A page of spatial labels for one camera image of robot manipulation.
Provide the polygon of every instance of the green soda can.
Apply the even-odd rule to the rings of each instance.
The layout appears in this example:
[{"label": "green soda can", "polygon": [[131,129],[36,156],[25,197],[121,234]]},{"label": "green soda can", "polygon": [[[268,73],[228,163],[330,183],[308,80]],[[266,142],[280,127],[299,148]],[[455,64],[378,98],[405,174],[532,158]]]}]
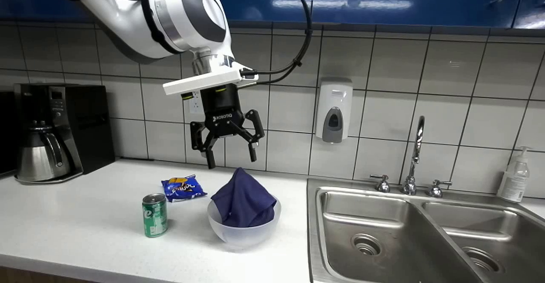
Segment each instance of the green soda can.
[{"label": "green soda can", "polygon": [[142,199],[144,211],[144,233],[147,237],[163,235],[167,225],[167,198],[164,194],[148,194]]}]

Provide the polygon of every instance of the tile wall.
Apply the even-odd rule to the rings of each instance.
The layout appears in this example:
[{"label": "tile wall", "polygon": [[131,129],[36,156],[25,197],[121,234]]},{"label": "tile wall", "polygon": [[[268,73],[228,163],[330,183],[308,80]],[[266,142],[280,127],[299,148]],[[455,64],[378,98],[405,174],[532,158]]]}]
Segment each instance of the tile wall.
[{"label": "tile wall", "polygon": [[[294,56],[304,36],[234,29],[232,38],[239,62],[275,69]],[[528,145],[534,151],[526,195],[545,197],[544,52],[545,38],[488,30],[315,31],[303,66],[290,77],[239,92],[243,110],[258,110],[266,130],[258,160],[249,161],[241,137],[228,137],[214,147],[216,163],[355,180],[384,173],[400,182],[422,114],[418,185],[437,178],[451,180],[452,189],[495,192],[513,150]],[[0,25],[1,88],[29,81],[104,85],[115,152],[126,157],[206,164],[189,146],[189,122],[203,116],[191,114],[189,103],[165,96],[161,87],[191,76],[191,58],[182,54],[139,65],[93,25]],[[355,89],[349,137],[334,145],[313,135],[319,84],[328,76],[347,77]]]}]

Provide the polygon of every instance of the clear plastic bowl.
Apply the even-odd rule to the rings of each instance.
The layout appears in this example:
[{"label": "clear plastic bowl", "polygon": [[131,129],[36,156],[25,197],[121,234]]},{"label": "clear plastic bowl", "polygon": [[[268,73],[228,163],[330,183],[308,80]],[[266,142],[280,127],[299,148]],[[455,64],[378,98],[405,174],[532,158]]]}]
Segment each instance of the clear plastic bowl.
[{"label": "clear plastic bowl", "polygon": [[276,199],[276,205],[274,206],[274,218],[271,221],[260,226],[238,228],[222,225],[221,215],[216,207],[216,203],[214,203],[214,200],[210,201],[207,209],[208,221],[210,221],[210,225],[212,226],[212,229],[216,235],[218,235],[218,237],[229,246],[236,248],[257,245],[269,238],[276,228],[276,224],[280,219],[281,211],[282,207],[280,206],[280,201]]}]

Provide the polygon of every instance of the blue snack bag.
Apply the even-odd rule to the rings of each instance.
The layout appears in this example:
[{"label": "blue snack bag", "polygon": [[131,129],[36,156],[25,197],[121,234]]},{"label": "blue snack bag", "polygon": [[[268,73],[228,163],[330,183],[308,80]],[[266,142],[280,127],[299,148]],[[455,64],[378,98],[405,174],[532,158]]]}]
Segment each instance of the blue snack bag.
[{"label": "blue snack bag", "polygon": [[207,195],[197,182],[194,174],[185,178],[162,180],[161,184],[163,184],[165,196],[167,196],[169,202],[183,201]]}]

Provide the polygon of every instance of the navy towel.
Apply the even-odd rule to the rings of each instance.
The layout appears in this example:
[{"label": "navy towel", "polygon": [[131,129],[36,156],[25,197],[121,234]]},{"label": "navy towel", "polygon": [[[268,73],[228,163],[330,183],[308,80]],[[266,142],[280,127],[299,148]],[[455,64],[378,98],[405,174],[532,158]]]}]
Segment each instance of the navy towel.
[{"label": "navy towel", "polygon": [[255,227],[274,218],[276,199],[240,167],[212,200],[226,226]]}]

